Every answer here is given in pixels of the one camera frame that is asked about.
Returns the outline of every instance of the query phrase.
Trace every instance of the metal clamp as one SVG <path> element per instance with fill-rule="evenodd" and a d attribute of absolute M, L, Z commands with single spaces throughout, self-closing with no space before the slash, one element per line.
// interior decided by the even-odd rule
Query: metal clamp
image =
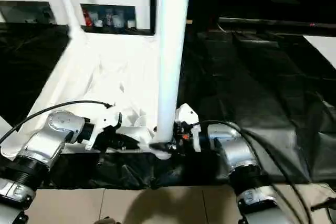
<path fill-rule="evenodd" d="M 0 195 L 16 202 L 31 202 L 36 193 L 25 185 L 0 178 Z"/>
<path fill-rule="evenodd" d="M 270 186 L 262 186 L 246 190 L 237 197 L 238 204 L 241 200 L 248 206 L 264 200 L 272 200 L 276 202 L 275 192 Z"/>

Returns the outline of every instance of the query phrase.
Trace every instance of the black cloth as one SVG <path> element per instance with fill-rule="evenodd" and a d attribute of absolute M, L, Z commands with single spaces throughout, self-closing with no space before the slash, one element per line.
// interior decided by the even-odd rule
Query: black cloth
<path fill-rule="evenodd" d="M 186 36 L 178 105 L 200 120 L 235 122 L 263 138 L 295 183 L 336 181 L 336 70 L 302 36 L 202 34 Z M 254 141 L 278 183 L 285 180 Z M 227 173 L 215 152 L 173 156 L 62 155 L 47 188 L 143 189 L 219 185 Z"/>
<path fill-rule="evenodd" d="M 0 24 L 0 115 L 24 119 L 68 44 L 67 26 Z"/>

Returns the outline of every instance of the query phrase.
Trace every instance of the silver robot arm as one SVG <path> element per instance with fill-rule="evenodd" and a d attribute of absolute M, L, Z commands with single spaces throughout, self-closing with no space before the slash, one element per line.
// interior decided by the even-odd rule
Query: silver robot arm
<path fill-rule="evenodd" d="M 9 163 L 0 178 L 0 224 L 24 224 L 37 188 L 57 161 L 66 143 L 90 139 L 90 120 L 67 111 L 49 114 L 43 128 L 35 133 Z"/>
<path fill-rule="evenodd" d="M 237 196 L 242 215 L 241 224 L 290 224 L 287 214 L 278 206 L 276 192 L 268 176 L 261 172 L 256 157 L 246 140 L 232 127 L 211 124 L 207 137 L 213 145 L 219 145 L 230 185 Z"/>

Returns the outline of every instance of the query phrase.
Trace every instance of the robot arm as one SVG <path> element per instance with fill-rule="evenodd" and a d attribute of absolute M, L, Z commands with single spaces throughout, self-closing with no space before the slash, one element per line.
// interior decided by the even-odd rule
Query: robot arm
<path fill-rule="evenodd" d="M 24 210 L 29 208 L 37 188 L 46 178 L 65 144 L 89 140 L 93 129 L 94 125 L 88 119 L 70 112 L 57 111 L 49 115 L 44 127 L 30 138 L 14 161 L 7 165 L 0 178 L 0 224 L 28 221 Z M 100 135 L 111 136 L 109 129 L 110 126 L 104 128 Z M 192 144 L 192 148 L 197 152 L 202 151 L 204 142 L 206 142 L 206 148 L 220 151 L 229 173 L 230 184 L 237 196 L 238 208 L 243 216 L 239 223 L 292 223 L 278 207 L 276 193 L 271 187 L 268 176 L 262 174 L 250 146 L 239 132 L 223 124 L 211 124 L 203 132 L 199 125 L 196 129 L 183 129 L 182 126 L 175 132 L 175 138 L 181 136 L 189 143 L 189 137 L 197 141 Z M 97 138 L 96 149 L 106 151 L 111 143 L 105 143 L 105 139 L 108 138 Z M 125 139 L 117 141 L 122 150 L 129 146 L 124 141 Z M 179 151 L 178 147 L 183 144 L 172 143 L 167 146 L 164 145 L 166 151 Z"/>
<path fill-rule="evenodd" d="M 223 124 L 209 125 L 207 136 L 221 150 L 230 185 L 237 196 L 238 208 L 243 217 L 240 223 L 293 223 L 279 208 L 271 181 L 262 174 L 245 139 L 235 129 Z"/>
<path fill-rule="evenodd" d="M 49 114 L 43 128 L 30 138 L 0 178 L 0 224 L 28 221 L 24 210 L 33 202 L 65 144 L 90 139 L 93 127 L 90 120 L 67 111 Z"/>

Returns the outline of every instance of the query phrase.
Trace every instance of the black tarp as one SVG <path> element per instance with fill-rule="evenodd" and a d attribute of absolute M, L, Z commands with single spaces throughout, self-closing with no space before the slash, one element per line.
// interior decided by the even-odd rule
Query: black tarp
<path fill-rule="evenodd" d="M 0 115 L 11 125 L 24 119 L 62 55 L 67 26 L 0 24 Z"/>
<path fill-rule="evenodd" d="M 5 85 L 2 110 L 15 122 L 29 111 L 68 38 L 58 28 L 12 31 L 0 38 L 8 73 L 3 80 L 19 88 Z M 188 103 L 201 120 L 232 121 L 265 139 L 296 183 L 334 184 L 335 81 L 336 70 L 302 36 L 187 34 L 178 104 Z M 255 147 L 274 181 L 283 183 L 267 154 Z M 165 161 L 149 153 L 114 153 L 100 165 L 98 159 L 98 154 L 61 155 L 44 187 L 142 189 L 227 182 L 216 152 Z"/>

